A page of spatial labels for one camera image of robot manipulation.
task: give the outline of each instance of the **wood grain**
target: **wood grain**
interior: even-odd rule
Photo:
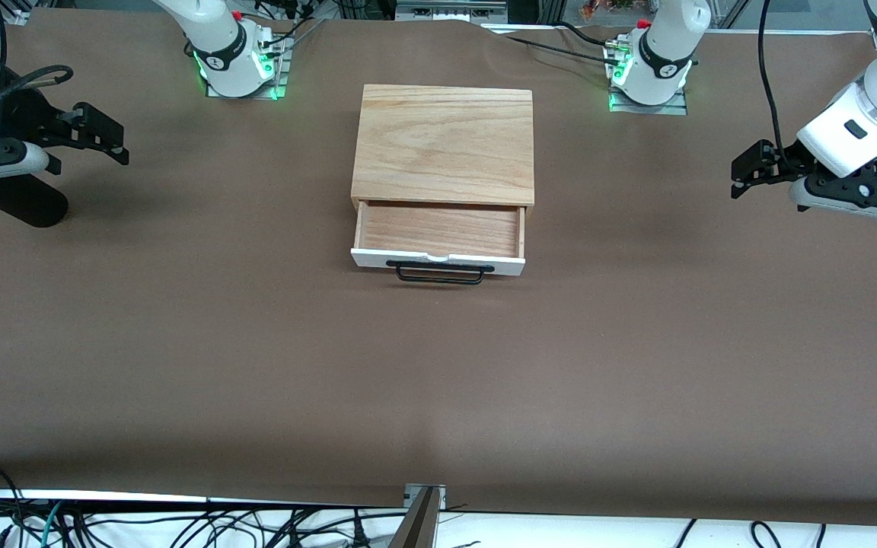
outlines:
[[[357,247],[432,256],[521,257],[522,208],[361,202]]]
[[[366,84],[351,197],[532,207],[532,91]]]

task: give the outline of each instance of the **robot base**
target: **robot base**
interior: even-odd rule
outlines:
[[[266,83],[262,84],[258,90],[248,94],[246,97],[240,98],[253,98],[253,100],[281,100],[281,98],[286,95],[286,82],[289,80],[289,66],[293,57],[293,39],[285,38],[275,46],[271,46],[270,49],[271,51],[269,53],[276,56],[275,58],[264,60],[262,65],[265,69],[272,69],[273,77]],[[207,80],[205,96],[232,98],[223,96],[223,94],[212,89],[212,85],[209,84]]]
[[[630,51],[629,35],[620,34],[617,39],[609,40],[603,49],[605,59],[615,59],[619,63],[627,62],[627,53]],[[604,70],[608,77],[608,110],[611,112],[631,112],[633,114],[664,114],[669,116],[685,116],[689,114],[686,107],[685,88],[679,88],[672,98],[664,104],[648,105],[631,100],[619,87],[614,86],[611,80],[620,65],[605,65]]]

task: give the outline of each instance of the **table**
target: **table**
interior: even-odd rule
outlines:
[[[0,214],[21,486],[393,505],[441,482],[476,510],[877,523],[877,221],[729,198],[770,136],[752,35],[706,36],[688,116],[640,117],[607,112],[601,67],[457,21],[328,22],[275,103],[202,97],[164,14],[10,31],[13,69],[73,66],[49,99],[132,152],[57,151],[56,228]],[[768,44],[788,139],[874,55]],[[521,278],[354,267],[365,83],[533,91]]]

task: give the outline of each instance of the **metal bracket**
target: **metal bracket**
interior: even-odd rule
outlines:
[[[445,486],[410,483],[404,488],[404,500],[411,506],[387,548],[434,548],[439,509],[445,506]]]
[[[424,488],[438,488],[438,494],[442,496],[438,501],[438,509],[445,510],[445,486],[436,486],[431,483],[404,483],[404,508],[411,508],[418,493]]]

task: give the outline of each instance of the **wooden top panel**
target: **wooden top panel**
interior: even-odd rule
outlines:
[[[532,91],[366,84],[351,197],[532,206]]]

